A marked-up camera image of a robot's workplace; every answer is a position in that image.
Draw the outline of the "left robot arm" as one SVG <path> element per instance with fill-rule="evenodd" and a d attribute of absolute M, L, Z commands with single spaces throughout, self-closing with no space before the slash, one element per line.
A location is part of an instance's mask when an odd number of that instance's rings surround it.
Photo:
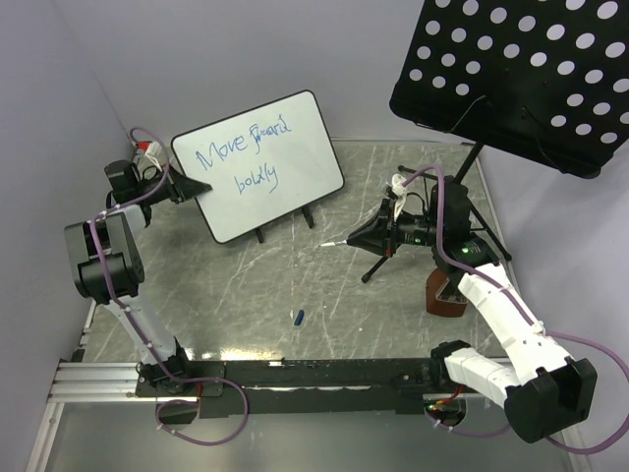
<path fill-rule="evenodd" d="M 164 201 L 177 205 L 212 187 L 174 168 L 145 178 L 128 160 L 116 160 L 104 172 L 111 186 L 106 210 L 64 229 L 75 286 L 84 298 L 109 311 L 130 336 L 141 355 L 139 379 L 156 391 L 182 395 L 192 388 L 195 372 L 141 290 L 145 272 L 135 237 L 150 225 L 152 206 Z"/>

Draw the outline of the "white whiteboard black frame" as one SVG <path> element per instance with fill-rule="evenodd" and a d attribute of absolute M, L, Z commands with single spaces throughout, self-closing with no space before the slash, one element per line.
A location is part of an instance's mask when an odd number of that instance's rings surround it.
<path fill-rule="evenodd" d="M 184 175 L 211 186 L 197 203 L 219 244 L 345 185 L 315 94 L 308 89 L 177 135 L 171 148 Z"/>

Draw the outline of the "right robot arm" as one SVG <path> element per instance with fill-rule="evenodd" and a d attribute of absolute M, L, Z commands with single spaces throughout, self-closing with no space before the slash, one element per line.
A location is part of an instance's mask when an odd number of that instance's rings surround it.
<path fill-rule="evenodd" d="M 461 384 L 504 410 L 514 432 L 535 443 L 589 416 L 598 374 L 586 359 L 576 361 L 525 306 L 491 246 L 472 228 L 466 187 L 445 183 L 446 197 L 432 189 L 429 208 L 403 209 L 408 195 L 402 175 L 393 176 L 375 216 L 347 243 L 391 258 L 402 245 L 431 248 L 437 267 L 482 315 L 511 364 L 502 366 L 463 341 L 431 352 L 430 383 L 440 391 Z"/>

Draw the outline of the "white marker pen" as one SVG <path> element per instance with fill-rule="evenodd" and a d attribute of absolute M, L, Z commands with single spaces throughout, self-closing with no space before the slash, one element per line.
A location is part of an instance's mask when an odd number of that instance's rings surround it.
<path fill-rule="evenodd" d="M 321 248 L 330 248 L 330 247 L 338 247 L 338 246 L 345 246 L 345 245 L 347 245 L 347 241 L 346 240 L 341 240 L 341 241 L 324 242 L 324 243 L 320 244 L 319 247 L 321 247 Z"/>

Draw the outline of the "blue marker cap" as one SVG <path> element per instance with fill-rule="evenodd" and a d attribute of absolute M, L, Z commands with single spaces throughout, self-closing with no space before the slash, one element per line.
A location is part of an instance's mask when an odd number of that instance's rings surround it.
<path fill-rule="evenodd" d="M 302 324 L 303 320 L 305 317 L 305 311 L 304 310 L 300 310 L 297 314 L 297 316 L 294 319 L 294 326 L 299 326 Z"/>

